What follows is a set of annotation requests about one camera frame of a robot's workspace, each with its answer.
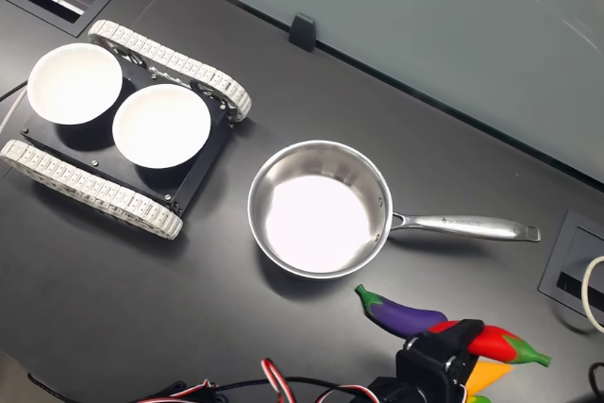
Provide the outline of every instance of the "white cable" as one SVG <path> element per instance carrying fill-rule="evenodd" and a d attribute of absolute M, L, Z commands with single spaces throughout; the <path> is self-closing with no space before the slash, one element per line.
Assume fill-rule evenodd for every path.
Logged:
<path fill-rule="evenodd" d="M 583 303 L 583 310 L 585 311 L 585 316 L 590 321 L 594 327 L 600 332 L 604 333 L 604 327 L 602 327 L 594 317 L 592 313 L 592 309 L 589 307 L 589 299 L 587 298 L 587 290 L 589 289 L 589 279 L 592 276 L 592 272 L 596 265 L 604 261 L 604 256 L 598 257 L 597 259 L 593 259 L 585 270 L 585 274 L 583 275 L 583 283 L 581 284 L 581 302 Z"/>
<path fill-rule="evenodd" d="M 19 107 L 23 98 L 25 98 L 26 93 L 27 93 L 27 86 L 25 86 L 25 88 L 21 90 L 21 92 L 19 93 L 19 96 L 17 96 L 17 100 L 10 107 L 10 110 L 8 111 L 7 116 L 4 117 L 4 121 L 2 122 L 2 125 L 0 125 L 0 134 L 2 134 L 2 131 L 4 130 L 5 126 L 8 123 L 8 120 L 10 120 L 10 117 L 12 116 L 14 111 Z"/>

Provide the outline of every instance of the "white bowl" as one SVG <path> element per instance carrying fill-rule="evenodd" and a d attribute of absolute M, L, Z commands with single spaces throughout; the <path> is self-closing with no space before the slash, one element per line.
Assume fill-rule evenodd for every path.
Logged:
<path fill-rule="evenodd" d="M 122 68 L 106 49 L 67 44 L 43 56 L 31 70 L 27 98 L 43 119 L 60 125 L 89 122 L 109 109 L 122 89 Z"/>
<path fill-rule="evenodd" d="M 131 94 L 113 120 L 118 150 L 142 167 L 165 169 L 189 160 L 210 134 L 210 111 L 194 92 L 172 84 Z"/>

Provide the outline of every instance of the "toy red pepper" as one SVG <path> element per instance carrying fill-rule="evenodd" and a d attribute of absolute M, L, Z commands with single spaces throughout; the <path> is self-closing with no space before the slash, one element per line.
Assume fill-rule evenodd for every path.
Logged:
<path fill-rule="evenodd" d="M 457 323 L 457 321 L 446 321 L 431 327 L 429 331 L 443 332 Z M 517 335 L 497 326 L 485 326 L 479 336 L 469 345 L 468 350 L 471 354 L 505 363 L 537 362 L 547 367 L 551 361 L 551 358 L 535 351 Z"/>

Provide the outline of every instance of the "frosted glass partition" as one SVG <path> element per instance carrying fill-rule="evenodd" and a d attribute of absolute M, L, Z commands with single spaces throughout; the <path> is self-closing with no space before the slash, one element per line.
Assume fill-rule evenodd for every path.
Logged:
<path fill-rule="evenodd" d="M 604 181 L 604 0 L 240 0 Z"/>

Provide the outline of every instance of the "pan rim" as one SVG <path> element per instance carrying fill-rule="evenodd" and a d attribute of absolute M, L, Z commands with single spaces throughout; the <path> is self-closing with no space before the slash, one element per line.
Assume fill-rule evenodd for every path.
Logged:
<path fill-rule="evenodd" d="M 268 244 L 265 244 L 264 240 L 260 237 L 260 234 L 257 232 L 257 229 L 255 227 L 256 223 L 254 221 L 254 213 L 252 212 L 252 210 L 254 208 L 253 205 L 255 202 L 255 200 L 254 200 L 255 194 L 257 193 L 259 185 L 262 183 L 264 177 L 269 172 L 269 170 L 272 169 L 273 166 L 278 161 L 280 161 L 284 156 L 292 153 L 293 151 L 295 151 L 299 148 L 304 148 L 304 147 L 313 146 L 313 145 L 324 145 L 327 147 L 334 147 L 336 149 L 344 151 L 345 153 L 347 153 L 347 154 L 351 155 L 352 157 L 354 157 L 355 159 L 359 160 L 363 165 L 365 165 L 365 167 L 367 167 L 368 170 L 370 170 L 374 174 L 374 177 L 376 178 L 377 183 L 383 187 L 383 192 L 384 192 L 384 208 L 386 209 L 386 221 L 381 230 L 379 239 L 374 244 L 374 247 L 372 248 L 371 252 L 369 254 L 367 254 L 367 256 L 364 259 L 354 263 L 353 265 L 347 266 L 347 267 L 337 270 L 337 271 L 331 271 L 329 273 L 316 273 L 316 272 L 304 271 L 304 270 L 298 269 L 294 266 L 291 266 L 286 261 L 279 258 L 270 249 Z M 250 225 L 250 229 L 252 230 L 252 234 L 254 235 L 254 239 L 256 240 L 256 244 L 259 246 L 259 248 L 262 250 L 262 252 L 264 252 L 264 255 L 266 255 L 276 265 L 278 265 L 279 267 L 283 268 L 284 270 L 289 271 L 290 273 L 295 274 L 297 276 L 314 278 L 314 279 L 332 279 L 332 278 L 343 277 L 343 276 L 352 274 L 352 273 L 358 271 L 359 269 L 361 269 L 363 266 L 365 266 L 367 263 L 369 263 L 371 260 L 373 260 L 376 257 L 376 255 L 379 253 L 379 251 L 381 250 L 383 245 L 386 243 L 386 240 L 388 239 L 388 234 L 390 233 L 390 229 L 392 227 L 393 201 L 392 201 L 392 196 L 390 193 L 390 188 L 388 187 L 388 183 L 386 182 L 386 179 L 383 177 L 383 175 L 379 171 L 378 167 L 370 159 L 368 159 L 365 155 L 363 155 L 360 151 L 356 150 L 355 148 L 352 148 L 351 146 L 345 145 L 343 143 L 338 143 L 338 142 L 333 142 L 333 141 L 324 141 L 324 140 L 304 141 L 304 142 L 300 142 L 300 143 L 294 143 L 293 145 L 287 146 L 287 147 L 277 151 L 271 158 L 269 158 L 266 162 L 264 162 L 264 164 L 260 167 L 260 169 L 256 173 L 256 176 L 254 176 L 254 180 L 252 181 L 252 185 L 250 187 L 249 194 L 247 196 L 247 220 Z"/>

